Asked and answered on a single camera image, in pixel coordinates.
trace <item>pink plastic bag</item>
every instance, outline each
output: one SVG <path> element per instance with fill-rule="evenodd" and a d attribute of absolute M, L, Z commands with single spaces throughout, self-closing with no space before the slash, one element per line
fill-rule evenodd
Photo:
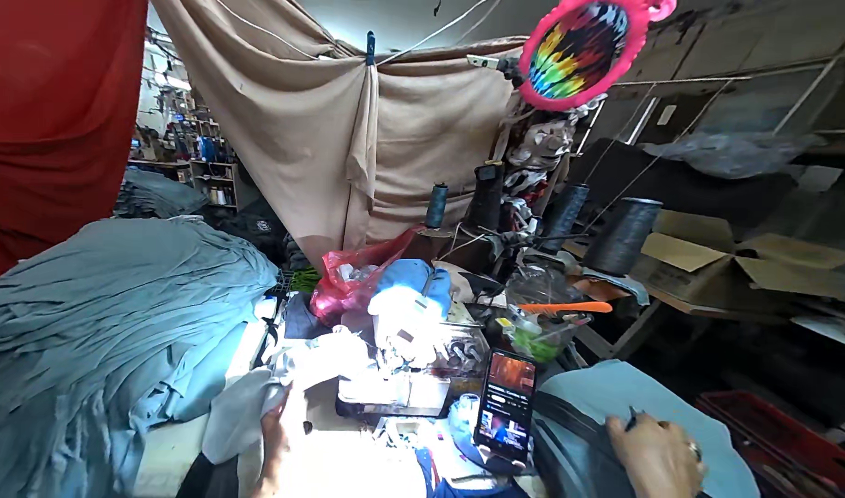
<path fill-rule="evenodd" d="M 328 327 L 339 323 L 345 311 L 367 311 L 385 267 L 404 254 L 414 234 L 421 228 L 408 229 L 392 240 L 358 251 L 330 251 L 324 255 L 324 275 L 312 293 L 309 310 Z M 379 268 L 362 281 L 345 282 L 339 274 L 339 267 L 346 263 L 356 268 L 364 265 L 376 265 Z"/>

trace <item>pink mirror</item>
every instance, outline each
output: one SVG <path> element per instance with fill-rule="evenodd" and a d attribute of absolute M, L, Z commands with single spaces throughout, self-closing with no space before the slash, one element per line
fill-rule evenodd
<path fill-rule="evenodd" d="M 648 23 L 668 17 L 676 0 L 565 0 L 539 21 L 519 68 L 524 100 L 566 111 L 604 93 L 631 67 Z"/>

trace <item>box flap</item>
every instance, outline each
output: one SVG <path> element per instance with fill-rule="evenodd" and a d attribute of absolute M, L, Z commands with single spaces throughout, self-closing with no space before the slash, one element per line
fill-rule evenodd
<path fill-rule="evenodd" d="M 765 233 L 747 240 L 739 248 L 754 249 L 762 260 L 783 261 L 805 267 L 832 269 L 845 265 L 845 251 L 775 233 Z"/>
<path fill-rule="evenodd" d="M 669 237 L 662 233 L 651 233 L 641 248 L 642 255 L 648 255 L 683 271 L 694 272 L 725 257 L 722 253 L 705 245 Z"/>
<path fill-rule="evenodd" d="M 730 223 L 711 216 L 663 209 L 656 217 L 653 231 L 725 253 L 732 253 L 735 246 Z"/>
<path fill-rule="evenodd" d="M 845 285 L 830 271 L 739 256 L 736 261 L 760 288 L 845 300 Z"/>

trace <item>black thread spool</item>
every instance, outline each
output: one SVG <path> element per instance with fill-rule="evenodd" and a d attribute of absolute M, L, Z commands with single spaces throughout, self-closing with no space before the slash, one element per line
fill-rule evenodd
<path fill-rule="evenodd" d="M 547 239 L 539 247 L 543 253 L 556 255 L 561 250 L 564 240 L 571 236 L 573 222 L 577 220 L 579 210 L 588 198 L 588 192 L 586 184 L 572 185 L 562 190 L 554 200 L 554 207 L 542 232 L 542 237 Z"/>
<path fill-rule="evenodd" d="M 614 277 L 628 275 L 661 208 L 661 202 L 649 198 L 620 199 L 585 252 L 582 266 Z"/>
<path fill-rule="evenodd" d="M 488 160 L 475 168 L 475 193 L 469 203 L 464 223 L 495 231 L 500 225 L 503 165 Z"/>

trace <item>beige curtain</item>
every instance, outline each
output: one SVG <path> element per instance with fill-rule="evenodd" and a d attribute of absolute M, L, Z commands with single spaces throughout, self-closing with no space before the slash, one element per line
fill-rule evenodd
<path fill-rule="evenodd" d="M 518 55 L 523 37 L 366 66 L 293 0 L 152 3 L 192 84 L 313 264 L 421 222 L 435 183 L 450 188 L 446 223 L 461 218 L 511 92 L 465 56 Z"/>

